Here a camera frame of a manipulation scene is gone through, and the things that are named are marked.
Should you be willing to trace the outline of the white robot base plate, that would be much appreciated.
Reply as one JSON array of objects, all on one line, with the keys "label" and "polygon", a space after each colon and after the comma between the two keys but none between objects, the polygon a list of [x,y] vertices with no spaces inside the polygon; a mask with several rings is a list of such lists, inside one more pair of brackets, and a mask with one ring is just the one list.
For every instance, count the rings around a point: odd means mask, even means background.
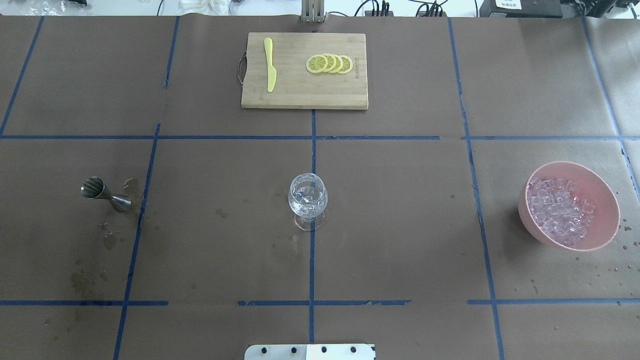
[{"label": "white robot base plate", "polygon": [[374,344],[254,344],[245,353],[245,360],[375,360]]}]

